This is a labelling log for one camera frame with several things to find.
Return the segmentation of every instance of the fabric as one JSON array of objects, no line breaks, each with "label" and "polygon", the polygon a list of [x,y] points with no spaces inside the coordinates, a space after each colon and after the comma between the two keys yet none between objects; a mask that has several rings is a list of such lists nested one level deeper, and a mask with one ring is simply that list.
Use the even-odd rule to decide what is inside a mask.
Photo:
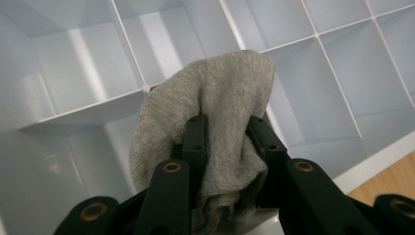
[{"label": "fabric", "polygon": [[197,61],[154,89],[141,107],[130,152],[137,191],[149,186],[156,165],[182,143],[186,121],[204,114],[209,159],[193,233],[207,234],[222,218],[254,213],[267,168],[245,130],[250,116],[265,113],[274,70],[259,53],[239,51]]}]

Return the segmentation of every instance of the white shelving unit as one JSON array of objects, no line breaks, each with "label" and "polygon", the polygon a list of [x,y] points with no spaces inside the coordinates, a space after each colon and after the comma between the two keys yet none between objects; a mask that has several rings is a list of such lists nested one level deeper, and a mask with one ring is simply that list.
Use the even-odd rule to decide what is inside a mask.
[{"label": "white shelving unit", "polygon": [[348,192],[415,149],[414,22],[414,0],[0,0],[0,224],[51,234],[86,198],[129,198],[143,86],[242,49],[276,64],[291,157]]}]

